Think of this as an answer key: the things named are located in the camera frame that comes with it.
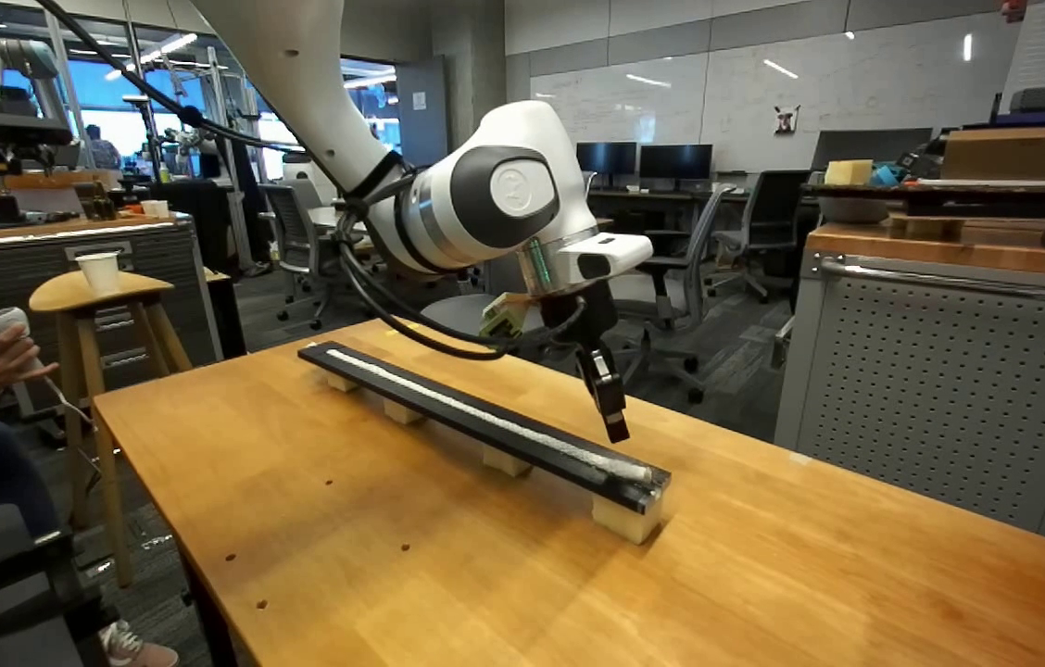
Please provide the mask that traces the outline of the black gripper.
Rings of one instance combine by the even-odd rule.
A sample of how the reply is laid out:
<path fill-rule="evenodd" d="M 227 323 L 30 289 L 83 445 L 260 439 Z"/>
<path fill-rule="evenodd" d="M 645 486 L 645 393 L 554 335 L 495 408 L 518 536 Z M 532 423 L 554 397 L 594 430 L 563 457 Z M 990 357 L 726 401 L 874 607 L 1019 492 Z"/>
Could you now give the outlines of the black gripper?
<path fill-rule="evenodd" d="M 607 357 L 601 352 L 605 335 L 613 328 L 611 289 L 596 283 L 580 293 L 545 296 L 542 323 L 548 328 L 554 343 L 570 346 L 574 352 L 586 352 L 580 370 L 586 370 L 594 403 L 605 418 L 607 443 L 611 445 L 626 443 L 628 439 L 626 393 Z"/>

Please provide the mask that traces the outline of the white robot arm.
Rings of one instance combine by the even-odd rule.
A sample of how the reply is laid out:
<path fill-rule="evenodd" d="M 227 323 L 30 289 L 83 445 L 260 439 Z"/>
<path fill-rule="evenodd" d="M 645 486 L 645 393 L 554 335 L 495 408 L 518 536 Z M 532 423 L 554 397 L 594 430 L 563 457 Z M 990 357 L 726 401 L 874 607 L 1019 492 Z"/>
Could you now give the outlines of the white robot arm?
<path fill-rule="evenodd" d="M 191 5 L 392 266 L 518 266 L 516 299 L 532 305 L 548 330 L 570 335 L 607 439 L 626 443 L 626 388 L 605 350 L 607 283 L 638 270 L 650 242 L 596 221 L 558 110 L 545 99 L 500 104 L 460 147 L 410 172 L 366 129 L 343 91 L 343 0 Z"/>

